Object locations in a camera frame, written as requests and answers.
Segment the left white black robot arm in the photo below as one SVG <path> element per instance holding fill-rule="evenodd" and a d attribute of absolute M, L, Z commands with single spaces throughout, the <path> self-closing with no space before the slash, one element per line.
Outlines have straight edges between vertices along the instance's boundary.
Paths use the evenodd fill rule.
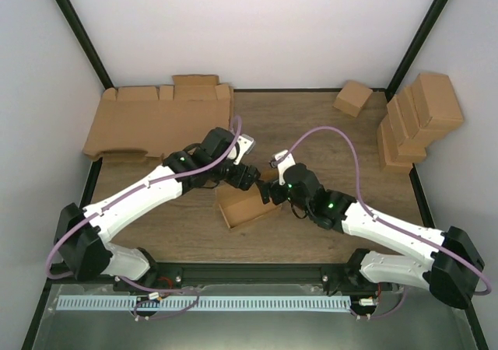
<path fill-rule="evenodd" d="M 66 205 L 59 215 L 54 251 L 68 267 L 67 274 L 83 282 L 99 275 L 124 276 L 143 291 L 153 289 L 159 272 L 152 257 L 141 248 L 120 247 L 113 238 L 157 206 L 208 182 L 249 190 L 260 173 L 241 160 L 254 144 L 248 135 L 213 128 L 202 142 L 169 154 L 146 177 L 117 194 L 85 208 Z"/>

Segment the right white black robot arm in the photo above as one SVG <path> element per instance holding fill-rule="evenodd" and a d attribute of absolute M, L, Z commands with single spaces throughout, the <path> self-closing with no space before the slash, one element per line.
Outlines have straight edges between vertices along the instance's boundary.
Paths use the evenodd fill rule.
<path fill-rule="evenodd" d="M 429 291 L 448 306 L 466 309 L 476 296 L 484 261 L 469 235 L 458 227 L 425 228 L 386 215 L 340 191 L 325 188 L 304 164 L 279 178 L 259 181 L 264 203 L 288 201 L 317 226 L 373 241 L 392 255 L 358 250 L 345 271 L 348 285 L 365 289 L 371 282 L 410 285 Z"/>

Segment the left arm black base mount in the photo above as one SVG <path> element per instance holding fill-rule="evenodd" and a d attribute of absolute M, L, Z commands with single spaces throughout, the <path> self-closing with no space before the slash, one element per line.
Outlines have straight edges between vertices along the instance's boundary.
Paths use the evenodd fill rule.
<path fill-rule="evenodd" d="M 112 285 L 114 292 L 129 292 L 132 295 L 156 292 L 164 289 L 180 289 L 182 286 L 184 269 L 180 264 L 158 263 L 151 268 L 150 272 L 140 278 L 135 284 L 145 286 L 151 291 L 142 290 L 129 285 L 127 282 L 120 280 Z"/>

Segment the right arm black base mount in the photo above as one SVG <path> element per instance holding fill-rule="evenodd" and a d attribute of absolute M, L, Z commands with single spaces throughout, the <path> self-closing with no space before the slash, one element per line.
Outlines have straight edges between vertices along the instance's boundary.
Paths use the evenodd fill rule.
<path fill-rule="evenodd" d="M 374 293 L 377 283 L 367 280 L 361 273 L 361 262 L 369 249 L 356 249 L 344 264 L 325 264 L 320 267 L 321 283 L 327 295 L 337 292 L 348 295 L 356 292 Z"/>

